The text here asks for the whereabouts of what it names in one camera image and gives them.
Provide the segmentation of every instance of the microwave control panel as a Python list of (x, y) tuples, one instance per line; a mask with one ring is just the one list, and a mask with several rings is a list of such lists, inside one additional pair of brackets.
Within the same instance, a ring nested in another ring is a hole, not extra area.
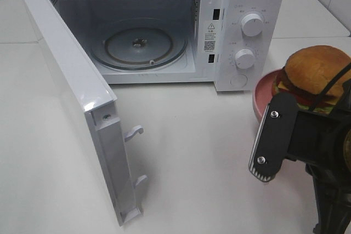
[(228, 0), (222, 53), (216, 68), (218, 91), (252, 90), (268, 54), (281, 0)]

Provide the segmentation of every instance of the power knob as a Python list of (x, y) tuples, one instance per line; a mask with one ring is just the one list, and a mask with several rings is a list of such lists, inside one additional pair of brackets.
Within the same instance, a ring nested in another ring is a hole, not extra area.
[(259, 14), (250, 13), (241, 19), (241, 29), (248, 37), (254, 37), (263, 29), (263, 19)]
[(255, 59), (256, 57), (249, 49), (239, 50), (234, 56), (236, 67), (243, 70), (252, 67)]

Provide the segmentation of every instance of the pink bowl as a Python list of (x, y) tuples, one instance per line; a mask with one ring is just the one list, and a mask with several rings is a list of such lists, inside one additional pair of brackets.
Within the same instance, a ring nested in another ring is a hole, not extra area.
[(262, 119), (265, 107), (272, 99), (272, 84), (279, 71), (280, 69), (269, 72), (268, 74), (263, 76), (258, 81), (253, 91), (253, 95), (252, 95), (253, 111), (259, 122)]

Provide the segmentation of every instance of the microwave door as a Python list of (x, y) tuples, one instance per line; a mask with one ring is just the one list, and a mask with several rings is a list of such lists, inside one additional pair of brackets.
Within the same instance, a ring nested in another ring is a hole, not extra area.
[(143, 129), (135, 127), (123, 136), (116, 95), (51, 1), (24, 0), (24, 3), (65, 112), (75, 123), (77, 132), (85, 135), (87, 147), (95, 147), (118, 223), (122, 225), (140, 214), (134, 188), (146, 179), (141, 176), (137, 183), (131, 181), (124, 142)]

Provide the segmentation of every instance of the sticker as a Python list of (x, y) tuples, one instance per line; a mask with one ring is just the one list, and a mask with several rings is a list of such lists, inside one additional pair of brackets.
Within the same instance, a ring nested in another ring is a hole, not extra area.
[(220, 21), (207, 20), (203, 25), (203, 52), (216, 53), (217, 38), (220, 32)]

